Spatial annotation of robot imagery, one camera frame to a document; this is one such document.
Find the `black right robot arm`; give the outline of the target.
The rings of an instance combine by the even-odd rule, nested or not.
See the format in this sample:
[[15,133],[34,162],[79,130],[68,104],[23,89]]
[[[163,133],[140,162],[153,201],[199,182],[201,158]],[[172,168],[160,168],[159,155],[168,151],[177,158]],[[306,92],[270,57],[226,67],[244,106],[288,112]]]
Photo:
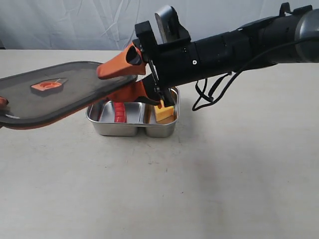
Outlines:
[[109,95],[114,102],[174,104],[170,89],[219,76],[235,79],[243,71],[280,63],[319,60],[319,11],[311,5],[294,10],[281,4],[279,14],[234,31],[192,41],[169,5],[155,13],[163,43],[148,21],[136,24],[136,39],[119,55],[100,65],[100,79],[142,75],[143,79]]

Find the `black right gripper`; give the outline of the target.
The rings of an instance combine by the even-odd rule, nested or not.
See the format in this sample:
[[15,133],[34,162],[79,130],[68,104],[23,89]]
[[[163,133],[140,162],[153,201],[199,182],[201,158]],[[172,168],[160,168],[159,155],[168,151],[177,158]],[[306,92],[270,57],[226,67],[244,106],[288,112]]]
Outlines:
[[108,62],[98,66],[97,76],[106,80],[120,76],[145,75],[146,63],[152,75],[107,95],[107,99],[117,103],[139,102],[153,106],[173,106],[170,88],[199,80],[199,58],[195,44],[178,40],[158,44],[151,24],[144,21],[135,25],[140,49],[133,43]]

